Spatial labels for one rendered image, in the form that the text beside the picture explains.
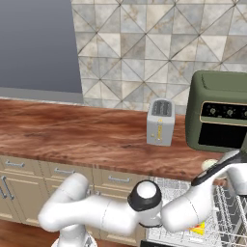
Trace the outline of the grey two-slot toaster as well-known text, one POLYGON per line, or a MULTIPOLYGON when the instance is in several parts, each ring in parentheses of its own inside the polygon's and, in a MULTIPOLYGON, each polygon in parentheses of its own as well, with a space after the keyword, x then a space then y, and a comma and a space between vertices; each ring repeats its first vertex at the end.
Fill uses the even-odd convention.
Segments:
POLYGON ((170 147, 175 121, 175 104, 167 98, 153 99, 147 114, 147 143, 170 147))

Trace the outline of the beige drawer front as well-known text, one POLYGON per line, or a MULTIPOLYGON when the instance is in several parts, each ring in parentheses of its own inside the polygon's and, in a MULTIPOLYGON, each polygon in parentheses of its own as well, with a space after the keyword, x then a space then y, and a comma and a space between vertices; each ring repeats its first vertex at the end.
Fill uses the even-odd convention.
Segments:
POLYGON ((84 177, 86 177, 87 180, 89 181, 89 184, 93 183, 93 173, 91 168, 74 166, 69 164, 61 164, 55 162, 48 162, 48 161, 41 161, 40 164, 41 164, 43 176, 48 184, 58 186, 64 181, 65 178, 68 178, 70 176, 65 174, 54 173, 54 169, 56 167, 59 168, 60 170, 66 170, 66 171, 74 170, 75 173, 82 174, 84 177))
POLYGON ((6 156, 6 155, 0 155, 0 171, 17 173, 17 174, 22 174, 22 175, 27 175, 27 176, 35 176, 35 177, 42 176, 41 167, 37 160, 21 158, 21 157, 6 156), (7 160, 10 160, 12 163, 24 162, 25 166, 23 168, 7 166, 5 164, 7 160))
POLYGON ((93 177, 96 193, 116 197, 127 197, 137 182, 149 178, 148 176, 144 175, 136 175, 102 169, 93 169, 93 177), (108 176, 112 176, 114 178, 130 178, 130 182, 121 183, 111 181, 108 179, 108 176))

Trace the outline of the green toaster oven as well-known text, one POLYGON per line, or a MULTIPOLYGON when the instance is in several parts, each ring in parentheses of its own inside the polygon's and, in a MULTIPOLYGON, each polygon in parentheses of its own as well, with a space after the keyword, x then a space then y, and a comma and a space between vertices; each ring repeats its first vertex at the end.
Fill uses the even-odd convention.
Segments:
POLYGON ((198 70, 185 115, 187 145, 198 151, 247 150, 247 73, 198 70))

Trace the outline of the cream bowl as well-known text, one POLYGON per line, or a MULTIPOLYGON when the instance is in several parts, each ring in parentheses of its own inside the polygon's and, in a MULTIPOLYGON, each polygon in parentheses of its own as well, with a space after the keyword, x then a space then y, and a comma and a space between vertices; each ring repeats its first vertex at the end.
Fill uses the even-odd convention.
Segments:
MULTIPOLYGON (((207 159, 202 163, 202 169, 207 170, 209 167, 213 166, 217 162, 217 159, 207 159)), ((226 179, 227 174, 224 173, 218 177, 218 179, 226 179)))

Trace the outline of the open dishwasher door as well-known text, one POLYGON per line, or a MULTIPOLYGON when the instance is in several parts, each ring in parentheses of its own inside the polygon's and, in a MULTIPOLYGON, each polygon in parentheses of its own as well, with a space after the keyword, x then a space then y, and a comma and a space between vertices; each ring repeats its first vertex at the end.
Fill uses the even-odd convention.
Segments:
MULTIPOLYGON (((155 178, 153 181, 160 187, 164 203, 184 194, 190 186, 188 181, 169 178, 155 178)), ((223 247, 217 220, 218 212, 219 208, 213 206, 202 233, 189 230, 170 233, 164 227, 146 229, 146 238, 141 247, 223 247)))

